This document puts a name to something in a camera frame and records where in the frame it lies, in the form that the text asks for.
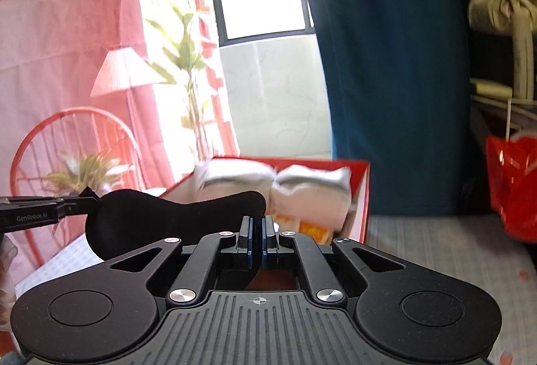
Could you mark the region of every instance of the bed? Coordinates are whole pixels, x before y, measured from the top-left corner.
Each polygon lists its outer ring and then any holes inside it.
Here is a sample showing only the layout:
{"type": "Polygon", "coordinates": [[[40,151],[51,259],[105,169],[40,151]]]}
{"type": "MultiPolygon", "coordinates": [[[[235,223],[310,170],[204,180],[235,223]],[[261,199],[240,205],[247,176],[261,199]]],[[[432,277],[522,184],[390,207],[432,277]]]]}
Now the bed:
{"type": "MultiPolygon", "coordinates": [[[[490,361],[506,365],[500,357],[512,354],[513,365],[537,363],[537,273],[524,246],[508,238],[496,215],[371,217],[366,243],[487,291],[503,316],[490,361]]],[[[82,235],[20,282],[17,295],[99,262],[82,235]]]]}

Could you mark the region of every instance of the window frame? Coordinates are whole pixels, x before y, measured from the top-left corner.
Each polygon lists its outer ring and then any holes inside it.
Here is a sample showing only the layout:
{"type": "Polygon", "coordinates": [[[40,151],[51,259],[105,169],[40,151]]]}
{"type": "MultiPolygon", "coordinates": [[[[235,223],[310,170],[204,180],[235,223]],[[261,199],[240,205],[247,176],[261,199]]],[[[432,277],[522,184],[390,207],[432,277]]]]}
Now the window frame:
{"type": "Polygon", "coordinates": [[[299,36],[299,35],[313,35],[315,34],[315,28],[310,21],[310,9],[308,0],[300,0],[302,5],[302,15],[304,16],[304,29],[297,29],[294,31],[283,32],[271,32],[259,35],[249,35],[239,38],[228,38],[226,29],[226,19],[224,16],[224,7],[222,6],[222,0],[213,0],[214,15],[216,19],[216,28],[218,30],[218,43],[220,47],[226,47],[228,45],[243,44],[252,41],[268,40],[273,38],[281,38],[286,36],[299,36]]]}

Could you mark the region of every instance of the lampshade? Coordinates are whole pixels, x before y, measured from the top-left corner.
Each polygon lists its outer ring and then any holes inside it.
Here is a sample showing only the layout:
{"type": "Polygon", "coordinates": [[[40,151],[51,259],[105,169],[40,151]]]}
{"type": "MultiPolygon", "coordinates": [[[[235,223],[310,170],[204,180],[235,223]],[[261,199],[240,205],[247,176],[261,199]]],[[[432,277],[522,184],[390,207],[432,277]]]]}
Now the lampshade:
{"type": "Polygon", "coordinates": [[[108,52],[90,95],[97,97],[135,86],[163,82],[165,80],[149,67],[132,47],[126,47],[108,52]]]}

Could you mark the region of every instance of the red chair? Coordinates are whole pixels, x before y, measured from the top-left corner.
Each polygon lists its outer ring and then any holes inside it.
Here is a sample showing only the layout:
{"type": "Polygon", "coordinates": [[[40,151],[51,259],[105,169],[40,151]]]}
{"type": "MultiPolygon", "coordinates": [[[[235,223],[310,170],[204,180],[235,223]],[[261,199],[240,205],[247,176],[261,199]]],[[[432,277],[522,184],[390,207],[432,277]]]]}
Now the red chair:
{"type": "MultiPolygon", "coordinates": [[[[121,164],[132,165],[132,170],[121,176],[121,183],[115,189],[132,188],[144,191],[147,188],[141,166],[140,148],[129,127],[109,112],[79,107],[51,115],[22,140],[11,165],[11,193],[13,196],[53,195],[42,178],[51,172],[63,170],[62,153],[84,157],[101,151],[107,151],[109,157],[119,159],[121,164]]],[[[23,240],[29,247],[29,257],[34,265],[43,265],[51,254],[55,254],[83,232],[85,218],[78,222],[71,220],[70,218],[69,222],[72,226],[77,224],[75,230],[63,225],[61,240],[58,240],[53,226],[23,231],[23,240]],[[44,241],[50,241],[50,237],[58,248],[48,249],[47,254],[42,254],[37,240],[41,245],[44,241]]]]}

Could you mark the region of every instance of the red plastic bag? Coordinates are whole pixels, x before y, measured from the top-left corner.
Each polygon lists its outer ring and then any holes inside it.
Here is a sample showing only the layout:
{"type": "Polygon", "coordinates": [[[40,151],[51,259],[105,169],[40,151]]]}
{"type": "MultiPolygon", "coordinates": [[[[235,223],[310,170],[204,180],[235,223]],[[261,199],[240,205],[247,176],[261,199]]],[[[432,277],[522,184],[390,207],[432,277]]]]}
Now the red plastic bag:
{"type": "Polygon", "coordinates": [[[537,138],[487,138],[490,204],[511,237],[537,243],[537,138]]]}

